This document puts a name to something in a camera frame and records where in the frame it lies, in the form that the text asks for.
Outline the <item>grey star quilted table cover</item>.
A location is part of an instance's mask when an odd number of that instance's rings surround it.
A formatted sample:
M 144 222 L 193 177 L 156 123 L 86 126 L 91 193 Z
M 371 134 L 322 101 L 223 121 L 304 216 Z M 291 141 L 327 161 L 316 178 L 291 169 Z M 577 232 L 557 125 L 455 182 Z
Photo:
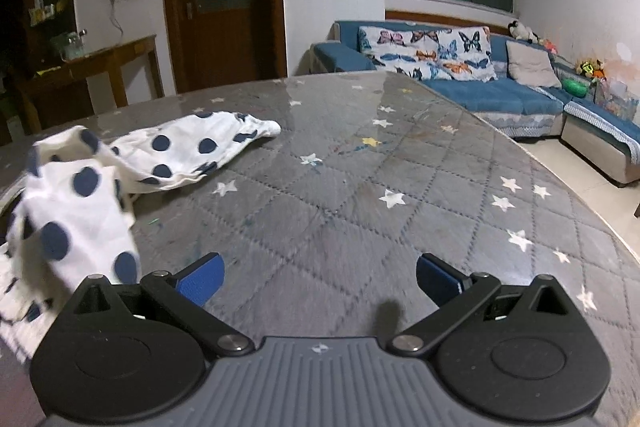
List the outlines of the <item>grey star quilted table cover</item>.
M 1 321 L 3 425 L 638 424 L 636 255 L 518 143 L 393 72 L 160 98 L 7 146 L 1 259 L 36 142 L 205 112 L 281 132 L 131 199 L 137 283 L 91 274 L 39 320 Z M 209 253 L 226 272 L 204 306 L 142 288 Z M 438 307 L 423 254 L 500 288 Z

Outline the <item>glass jar on table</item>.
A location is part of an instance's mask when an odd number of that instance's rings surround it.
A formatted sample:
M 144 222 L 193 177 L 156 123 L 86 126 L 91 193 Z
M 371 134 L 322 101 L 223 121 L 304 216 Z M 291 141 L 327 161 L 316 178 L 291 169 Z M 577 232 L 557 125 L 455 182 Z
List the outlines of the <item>glass jar on table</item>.
M 52 38 L 51 44 L 63 62 L 70 62 L 85 55 L 85 35 L 85 29 L 64 32 Z

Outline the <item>blue sectional sofa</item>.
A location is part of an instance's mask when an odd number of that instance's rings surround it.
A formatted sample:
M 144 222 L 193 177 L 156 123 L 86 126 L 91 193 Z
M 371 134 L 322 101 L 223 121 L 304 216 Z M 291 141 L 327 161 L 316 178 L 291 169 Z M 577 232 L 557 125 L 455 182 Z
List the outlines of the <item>blue sectional sofa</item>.
M 441 30 L 442 27 L 419 23 L 367 22 L 339 20 L 334 23 L 332 37 L 311 46 L 311 72 L 373 72 L 378 70 L 360 52 L 358 28 L 374 26 L 385 29 Z M 578 75 L 564 58 L 539 44 L 496 34 L 490 31 L 491 62 L 496 80 L 419 81 L 445 98 L 488 121 L 513 139 L 558 138 L 613 182 L 626 185 L 639 179 L 639 101 L 632 94 L 618 95 L 611 81 L 590 80 Z M 563 88 L 527 87 L 509 76 L 506 43 L 516 41 L 549 55 L 555 75 L 585 83 L 585 98 L 574 98 Z

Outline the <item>white navy polka dot pants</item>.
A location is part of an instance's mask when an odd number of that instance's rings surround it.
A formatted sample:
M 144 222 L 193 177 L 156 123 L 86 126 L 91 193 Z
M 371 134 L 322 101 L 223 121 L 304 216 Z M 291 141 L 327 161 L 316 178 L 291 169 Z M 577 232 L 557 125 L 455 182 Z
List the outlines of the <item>white navy polka dot pants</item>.
M 242 113 L 199 113 L 129 132 L 107 144 L 84 126 L 36 142 L 9 219 L 1 259 L 1 321 L 39 320 L 91 274 L 134 284 L 136 195 L 200 181 L 280 124 Z

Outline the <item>dark bookshelf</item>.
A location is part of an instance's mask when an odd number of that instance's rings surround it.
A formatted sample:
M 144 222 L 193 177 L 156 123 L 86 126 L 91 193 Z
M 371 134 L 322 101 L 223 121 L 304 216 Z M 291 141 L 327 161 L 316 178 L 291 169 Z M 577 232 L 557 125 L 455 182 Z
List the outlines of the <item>dark bookshelf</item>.
M 61 62 L 53 40 L 77 29 L 74 0 L 1 0 L 1 70 L 29 75 Z

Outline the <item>wooden side table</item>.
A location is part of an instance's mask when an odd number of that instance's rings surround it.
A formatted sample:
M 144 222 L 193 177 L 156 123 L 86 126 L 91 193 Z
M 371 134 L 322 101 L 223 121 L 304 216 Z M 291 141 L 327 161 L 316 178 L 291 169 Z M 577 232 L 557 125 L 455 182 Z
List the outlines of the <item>wooden side table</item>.
M 86 81 L 89 77 L 101 74 L 108 76 L 116 106 L 118 108 L 128 106 L 122 66 L 142 56 L 146 56 L 149 60 L 154 93 L 157 98 L 163 98 L 165 92 L 160 79 L 155 36 L 147 36 L 91 52 L 61 66 L 47 69 L 32 79 L 20 82 L 17 90 L 21 93 L 29 129 L 34 133 L 42 131 L 39 115 L 32 101 L 34 96 L 79 81 Z

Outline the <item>beige cushion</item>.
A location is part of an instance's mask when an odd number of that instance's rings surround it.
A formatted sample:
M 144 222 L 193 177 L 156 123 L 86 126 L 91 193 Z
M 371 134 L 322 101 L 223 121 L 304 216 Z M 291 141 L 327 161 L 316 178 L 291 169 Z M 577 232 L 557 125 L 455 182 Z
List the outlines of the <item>beige cushion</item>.
M 508 41 L 506 52 L 509 76 L 519 84 L 538 88 L 562 87 L 546 51 L 516 41 Z

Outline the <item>colourful toy pile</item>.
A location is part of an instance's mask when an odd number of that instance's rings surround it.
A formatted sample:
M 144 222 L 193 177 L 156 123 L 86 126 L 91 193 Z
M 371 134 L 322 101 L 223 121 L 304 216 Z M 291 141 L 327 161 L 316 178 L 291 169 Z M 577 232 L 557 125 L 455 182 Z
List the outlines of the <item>colourful toy pile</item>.
M 594 60 L 587 58 L 587 60 L 578 61 L 575 70 L 578 75 L 582 75 L 590 80 L 605 78 L 603 63 L 596 58 Z

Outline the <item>panda plush toy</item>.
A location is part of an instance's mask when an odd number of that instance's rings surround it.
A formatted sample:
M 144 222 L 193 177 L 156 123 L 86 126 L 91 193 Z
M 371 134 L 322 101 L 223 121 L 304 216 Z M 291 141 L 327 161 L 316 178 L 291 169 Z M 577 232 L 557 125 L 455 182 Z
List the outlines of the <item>panda plush toy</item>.
M 512 20 L 508 25 L 508 29 L 513 39 L 524 40 L 531 44 L 540 43 L 540 38 L 533 32 L 533 29 L 524 25 L 519 20 Z

